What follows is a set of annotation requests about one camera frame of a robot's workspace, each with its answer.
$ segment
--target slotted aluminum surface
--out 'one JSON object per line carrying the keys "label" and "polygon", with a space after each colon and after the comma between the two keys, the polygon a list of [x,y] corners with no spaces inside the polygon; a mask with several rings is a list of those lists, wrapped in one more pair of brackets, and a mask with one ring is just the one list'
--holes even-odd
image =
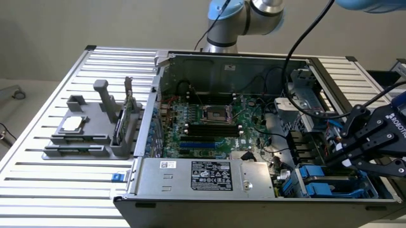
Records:
{"label": "slotted aluminum surface", "polygon": [[[111,196],[111,175],[131,168],[127,161],[49,161],[41,149],[67,111],[69,95],[100,101],[92,89],[96,79],[108,80],[109,94],[124,100],[124,77],[133,78],[135,98],[145,105],[153,71],[152,50],[97,47],[80,56],[15,146],[0,162],[0,227],[128,227]],[[344,58],[322,57],[351,104],[370,99],[376,91],[359,69]]]}

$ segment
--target gripper logo text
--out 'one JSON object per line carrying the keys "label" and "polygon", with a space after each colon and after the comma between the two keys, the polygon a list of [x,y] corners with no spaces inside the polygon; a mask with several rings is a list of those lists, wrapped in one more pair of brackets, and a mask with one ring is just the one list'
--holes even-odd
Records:
{"label": "gripper logo text", "polygon": [[391,120],[392,124],[395,125],[403,137],[406,138],[406,128],[402,126],[400,121],[395,118],[394,113],[387,115],[386,119]]}

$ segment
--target floor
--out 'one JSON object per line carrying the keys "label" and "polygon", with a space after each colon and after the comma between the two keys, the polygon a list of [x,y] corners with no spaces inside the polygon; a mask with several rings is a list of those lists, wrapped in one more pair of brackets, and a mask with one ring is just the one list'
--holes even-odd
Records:
{"label": "floor", "polygon": [[[6,80],[0,79],[0,88],[19,84],[25,91],[27,98],[15,100],[8,98],[0,101],[0,122],[4,123],[16,137],[21,134],[31,119],[36,115],[59,82],[56,81],[32,81],[32,80]],[[6,148],[0,145],[0,159],[6,153]],[[379,221],[370,223],[362,228],[404,228],[406,216],[394,221]]]}

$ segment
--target motherboard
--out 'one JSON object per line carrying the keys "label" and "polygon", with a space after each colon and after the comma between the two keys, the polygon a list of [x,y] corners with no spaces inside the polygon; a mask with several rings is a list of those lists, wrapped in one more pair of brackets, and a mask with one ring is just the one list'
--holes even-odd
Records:
{"label": "motherboard", "polygon": [[254,130],[266,131],[260,104],[263,99],[242,95],[165,97],[163,157],[239,159],[247,151],[259,151],[267,140]]}

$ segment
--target green circuit board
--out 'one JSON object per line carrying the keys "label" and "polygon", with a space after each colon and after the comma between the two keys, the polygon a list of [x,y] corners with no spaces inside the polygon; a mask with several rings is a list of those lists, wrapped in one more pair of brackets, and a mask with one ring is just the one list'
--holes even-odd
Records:
{"label": "green circuit board", "polygon": [[[232,105],[232,119],[231,124],[242,125],[243,134],[239,137],[215,137],[215,148],[187,148],[189,150],[188,154],[179,153],[183,148],[180,148],[181,136],[187,136],[184,133],[184,124],[226,124],[227,123],[211,123],[200,119],[203,116],[203,107],[200,104],[188,104],[181,98],[171,101],[171,108],[167,108],[167,117],[164,122],[164,148],[163,157],[167,158],[211,158],[211,159],[226,159],[232,151],[247,151],[250,148],[256,147],[256,139],[260,142],[264,141],[266,136],[256,132],[252,128],[254,122],[251,121],[252,112],[256,107],[250,107],[248,102],[254,101],[251,97],[243,98],[240,101],[235,102]],[[258,108],[255,116],[259,118],[262,114],[262,109]],[[260,131],[266,131],[266,126],[260,125],[260,120],[256,122],[256,128]]]}

